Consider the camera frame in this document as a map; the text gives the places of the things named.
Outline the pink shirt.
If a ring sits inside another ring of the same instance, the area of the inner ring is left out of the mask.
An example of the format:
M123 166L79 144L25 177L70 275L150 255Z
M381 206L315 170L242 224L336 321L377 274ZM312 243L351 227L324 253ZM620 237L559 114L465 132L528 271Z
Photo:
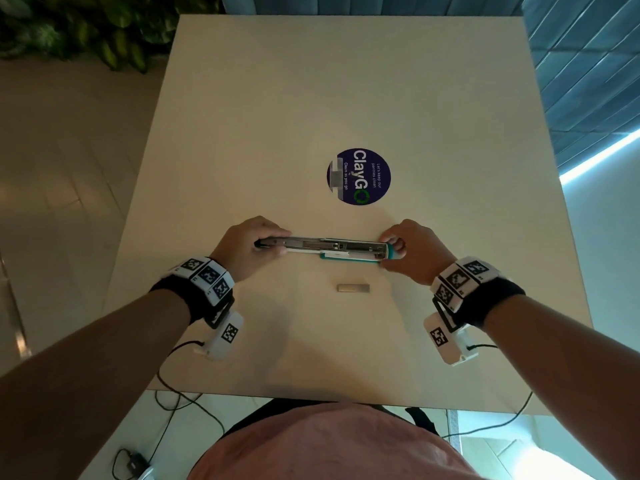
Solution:
M217 440L187 480L484 480L435 431L380 406L273 399Z

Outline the person's left hand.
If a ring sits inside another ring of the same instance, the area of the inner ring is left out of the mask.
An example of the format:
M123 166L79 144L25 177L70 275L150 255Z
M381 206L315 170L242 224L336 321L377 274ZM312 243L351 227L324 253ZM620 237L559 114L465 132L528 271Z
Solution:
M289 237L292 233L262 216L252 217L226 231L210 257L224 267L236 283L247 280L278 258L260 258L254 242L268 237Z

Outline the black right wristband with markers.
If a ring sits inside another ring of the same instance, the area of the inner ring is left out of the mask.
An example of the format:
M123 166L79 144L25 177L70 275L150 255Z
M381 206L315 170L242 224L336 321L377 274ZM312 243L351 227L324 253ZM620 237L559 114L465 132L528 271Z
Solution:
M525 295L494 266L471 256L437 274L430 291L437 314L451 333L466 326L482 329L492 309L510 297Z

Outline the person's right hand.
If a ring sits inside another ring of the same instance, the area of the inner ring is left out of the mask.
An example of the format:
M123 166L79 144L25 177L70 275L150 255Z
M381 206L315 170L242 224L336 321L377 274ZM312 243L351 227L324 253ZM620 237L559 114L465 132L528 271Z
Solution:
M408 261L406 272L390 273L402 274L428 287L437 275L458 259L431 228L411 219L404 219L386 229L380 234L379 241L393 246L396 259Z

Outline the white light strip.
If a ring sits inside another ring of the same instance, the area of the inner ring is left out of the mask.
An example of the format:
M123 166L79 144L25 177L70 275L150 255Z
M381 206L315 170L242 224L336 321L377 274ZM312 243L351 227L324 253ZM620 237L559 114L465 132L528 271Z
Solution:
M602 151L590 156L587 160L582 161L579 164L574 164L570 169L562 172L559 176L559 181L562 186L565 186L572 181L576 180L578 177L597 167L613 155L622 151L622 149L626 148L630 144L635 143L640 139L640 128L636 129L628 136L620 139L619 141L609 145Z

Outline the round dark blue sticker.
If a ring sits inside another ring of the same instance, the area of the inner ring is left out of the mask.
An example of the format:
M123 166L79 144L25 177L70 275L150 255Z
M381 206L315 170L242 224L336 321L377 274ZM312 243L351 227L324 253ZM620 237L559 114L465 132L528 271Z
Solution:
M380 201L391 185L387 161L364 148L344 150L330 162L326 181L332 193L347 204L366 206Z

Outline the green leafy plant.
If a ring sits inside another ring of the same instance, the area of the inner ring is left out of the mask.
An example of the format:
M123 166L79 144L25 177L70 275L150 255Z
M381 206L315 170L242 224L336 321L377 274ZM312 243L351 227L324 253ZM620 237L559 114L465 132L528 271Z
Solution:
M0 0L0 60L99 58L146 73L168 56L181 15L224 15L222 0Z

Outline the teal and metal stapler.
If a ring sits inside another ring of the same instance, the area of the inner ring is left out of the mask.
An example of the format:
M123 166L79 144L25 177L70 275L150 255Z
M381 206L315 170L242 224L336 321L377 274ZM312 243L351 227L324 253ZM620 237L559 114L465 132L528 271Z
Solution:
M290 252L316 254L326 260L377 263L396 258L393 246L385 242L292 236L259 239L254 246L261 249L284 247Z

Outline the black wristband with markers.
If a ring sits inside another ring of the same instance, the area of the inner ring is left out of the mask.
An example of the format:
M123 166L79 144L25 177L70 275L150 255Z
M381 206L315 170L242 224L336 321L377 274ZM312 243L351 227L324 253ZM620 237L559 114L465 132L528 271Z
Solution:
M189 309L190 323L203 320L216 329L235 300L236 282L230 272L210 257L191 257L172 267L150 289L169 290Z
M451 333L466 326L482 329L492 309L510 297L525 295L494 266L471 256L437 274L430 291L437 314Z

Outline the black left wristband with markers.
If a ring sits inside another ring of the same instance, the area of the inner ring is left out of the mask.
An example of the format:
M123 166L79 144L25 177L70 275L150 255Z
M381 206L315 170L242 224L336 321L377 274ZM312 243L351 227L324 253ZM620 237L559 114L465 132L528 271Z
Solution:
M150 289L169 290L189 309L190 323L203 320L216 329L235 300L236 282L230 272L210 257L191 257L172 267Z

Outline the person's left forearm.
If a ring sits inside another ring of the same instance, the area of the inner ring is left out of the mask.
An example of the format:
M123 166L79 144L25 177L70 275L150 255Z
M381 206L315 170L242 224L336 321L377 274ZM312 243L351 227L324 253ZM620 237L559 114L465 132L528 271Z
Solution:
M0 480L77 480L189 323L155 290L0 377Z

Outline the person's right forearm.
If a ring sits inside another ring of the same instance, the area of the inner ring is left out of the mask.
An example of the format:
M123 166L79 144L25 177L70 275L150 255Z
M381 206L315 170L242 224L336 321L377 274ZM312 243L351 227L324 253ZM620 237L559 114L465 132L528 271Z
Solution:
M532 298L507 298L483 331L616 480L640 480L640 353Z

